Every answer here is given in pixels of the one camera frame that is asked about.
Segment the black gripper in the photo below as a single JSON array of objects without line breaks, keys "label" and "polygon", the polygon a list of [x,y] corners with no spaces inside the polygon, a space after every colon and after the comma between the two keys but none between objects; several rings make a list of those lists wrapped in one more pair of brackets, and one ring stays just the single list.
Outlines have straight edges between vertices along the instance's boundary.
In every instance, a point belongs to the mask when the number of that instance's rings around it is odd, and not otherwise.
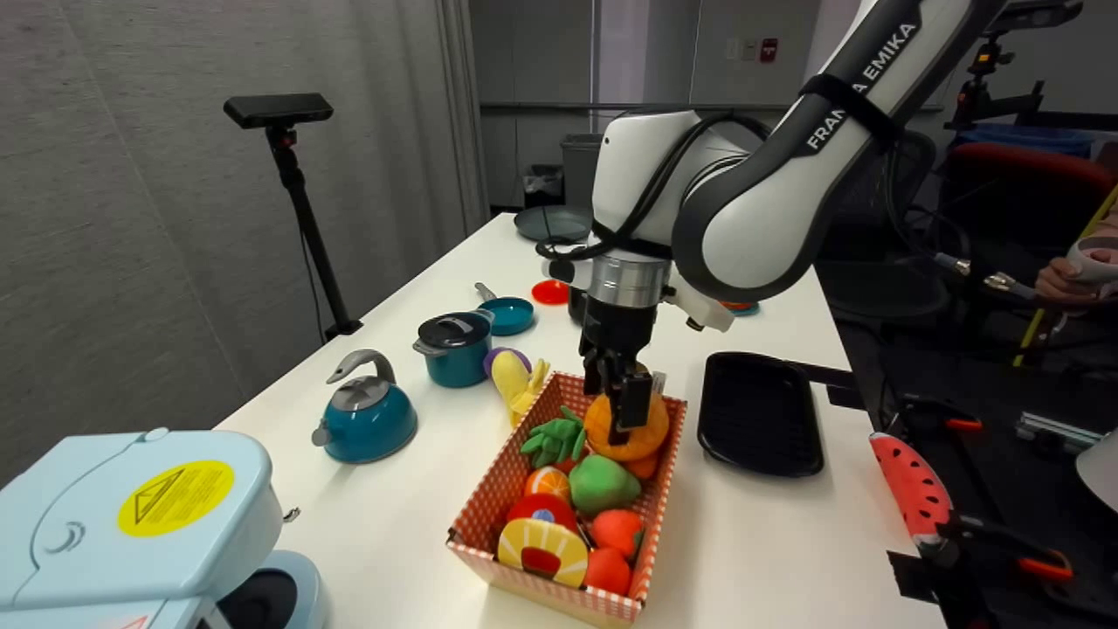
[{"label": "black gripper", "polygon": [[631,431],[646,423],[650,372],[637,360],[637,352],[653,335],[657,311],[653,307],[616,307],[601,299],[582,303],[582,395],[616,392],[613,408],[613,439],[624,445]]}]

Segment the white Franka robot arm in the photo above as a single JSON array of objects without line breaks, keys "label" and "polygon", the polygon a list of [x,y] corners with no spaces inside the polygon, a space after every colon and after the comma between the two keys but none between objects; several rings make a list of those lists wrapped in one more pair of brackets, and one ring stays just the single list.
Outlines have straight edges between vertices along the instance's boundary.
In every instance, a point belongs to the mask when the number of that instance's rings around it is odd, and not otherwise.
[{"label": "white Franka robot arm", "polygon": [[912,111],[1011,0],[869,0],[759,148],[728,133],[735,111],[616,119],[594,177],[597,240],[575,261],[586,292],[586,388],[613,433],[650,423],[638,365],[657,307],[724,328],[737,299],[793,285],[852,163],[901,139]]}]

